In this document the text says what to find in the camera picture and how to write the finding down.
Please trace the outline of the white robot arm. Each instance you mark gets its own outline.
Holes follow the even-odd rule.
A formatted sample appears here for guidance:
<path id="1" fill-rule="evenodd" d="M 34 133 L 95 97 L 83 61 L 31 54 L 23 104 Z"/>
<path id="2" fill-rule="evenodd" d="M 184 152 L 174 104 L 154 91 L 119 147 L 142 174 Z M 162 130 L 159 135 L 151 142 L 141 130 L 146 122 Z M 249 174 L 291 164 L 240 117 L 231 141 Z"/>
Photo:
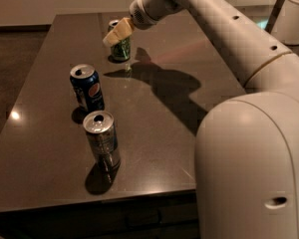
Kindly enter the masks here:
<path id="1" fill-rule="evenodd" d="M 213 108 L 196 135 L 202 239 L 299 239 L 299 57 L 224 0 L 135 0 L 112 47 L 187 10 L 246 93 Z"/>

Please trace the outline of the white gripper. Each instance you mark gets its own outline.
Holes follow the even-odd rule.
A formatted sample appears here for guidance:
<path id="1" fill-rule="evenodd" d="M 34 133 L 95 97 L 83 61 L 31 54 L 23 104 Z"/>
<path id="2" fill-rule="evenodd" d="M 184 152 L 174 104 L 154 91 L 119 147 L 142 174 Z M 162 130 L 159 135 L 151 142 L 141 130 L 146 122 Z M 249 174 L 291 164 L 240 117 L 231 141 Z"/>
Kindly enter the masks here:
<path id="1" fill-rule="evenodd" d="M 135 26 L 146 30 L 156 25 L 164 17 L 181 11 L 182 8 L 173 0 L 135 0 L 129 8 L 131 18 L 125 17 L 106 35 L 103 43 L 113 47 L 129 37 Z"/>

